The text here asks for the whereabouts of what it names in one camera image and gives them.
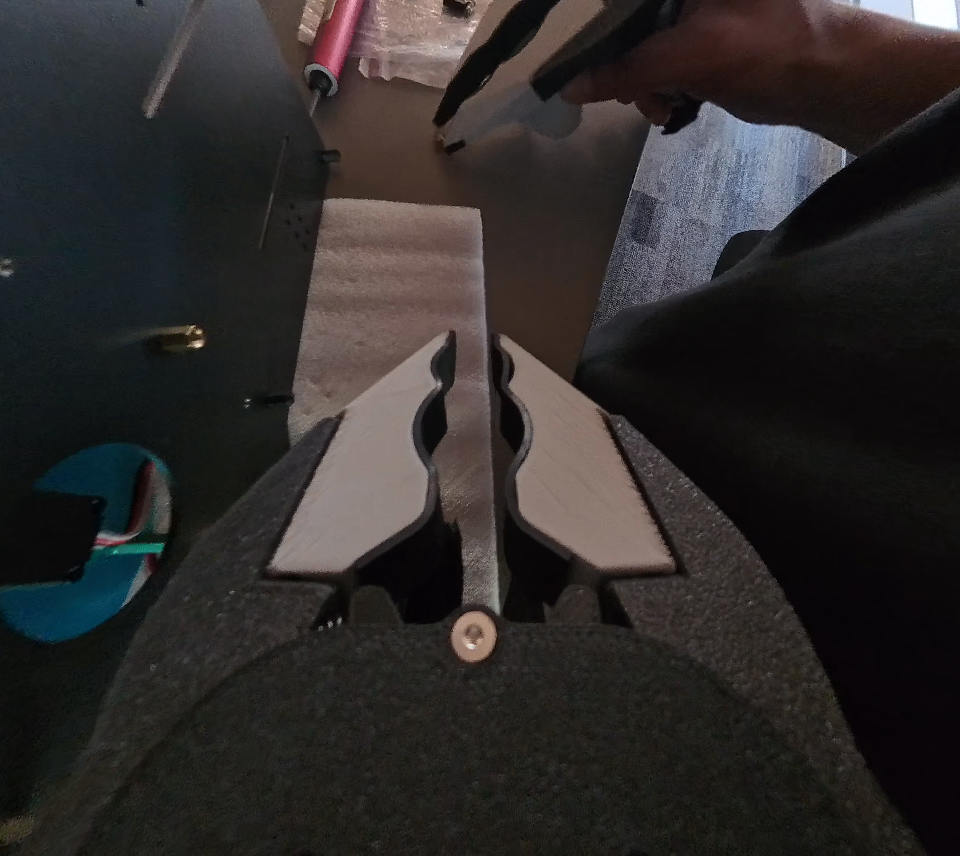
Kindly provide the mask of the white foam sheet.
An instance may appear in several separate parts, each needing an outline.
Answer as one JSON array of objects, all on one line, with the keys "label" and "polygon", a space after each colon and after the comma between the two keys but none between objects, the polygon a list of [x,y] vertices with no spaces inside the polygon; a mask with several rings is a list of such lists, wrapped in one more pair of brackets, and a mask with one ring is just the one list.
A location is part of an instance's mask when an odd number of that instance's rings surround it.
[{"label": "white foam sheet", "polygon": [[333,199],[324,208],[288,417],[296,444],[439,334],[457,337],[434,454],[462,538],[463,600],[501,610],[481,212]]}]

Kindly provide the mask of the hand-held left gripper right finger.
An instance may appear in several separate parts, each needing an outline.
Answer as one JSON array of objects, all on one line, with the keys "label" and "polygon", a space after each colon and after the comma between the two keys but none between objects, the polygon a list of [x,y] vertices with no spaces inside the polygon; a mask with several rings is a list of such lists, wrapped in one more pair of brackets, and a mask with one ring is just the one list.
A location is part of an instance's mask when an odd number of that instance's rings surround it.
[{"label": "hand-held left gripper right finger", "polygon": [[677,561],[600,406],[516,341],[491,340],[508,517],[592,577],[674,575]]}]

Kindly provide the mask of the person's right hand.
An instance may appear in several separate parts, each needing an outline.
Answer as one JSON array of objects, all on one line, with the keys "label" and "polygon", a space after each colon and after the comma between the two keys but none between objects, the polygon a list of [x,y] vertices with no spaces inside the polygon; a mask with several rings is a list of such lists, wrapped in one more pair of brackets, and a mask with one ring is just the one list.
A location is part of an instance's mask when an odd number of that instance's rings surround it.
[{"label": "person's right hand", "polygon": [[690,101],[746,123],[828,135],[815,64],[833,13],[831,0],[682,0],[673,26],[585,70],[561,98],[635,106],[664,130]]}]

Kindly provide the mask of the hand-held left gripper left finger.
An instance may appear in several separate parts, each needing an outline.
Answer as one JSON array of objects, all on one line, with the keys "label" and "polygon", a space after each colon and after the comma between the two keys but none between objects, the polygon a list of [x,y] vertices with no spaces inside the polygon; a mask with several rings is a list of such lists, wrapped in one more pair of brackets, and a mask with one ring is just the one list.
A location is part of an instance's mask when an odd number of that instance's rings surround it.
[{"label": "hand-held left gripper left finger", "polygon": [[441,333],[345,408],[269,577],[345,578],[427,526],[441,507],[434,453],[456,367],[457,334]]}]

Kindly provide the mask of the blue hobby robot arm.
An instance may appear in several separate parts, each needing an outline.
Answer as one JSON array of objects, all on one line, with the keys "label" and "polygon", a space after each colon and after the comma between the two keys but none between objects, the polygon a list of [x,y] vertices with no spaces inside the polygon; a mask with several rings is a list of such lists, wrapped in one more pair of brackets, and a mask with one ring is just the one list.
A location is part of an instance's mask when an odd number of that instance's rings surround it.
[{"label": "blue hobby robot arm", "polygon": [[2,534],[77,579],[2,619],[57,644],[119,615],[289,449],[329,173],[258,0],[1,0]]}]

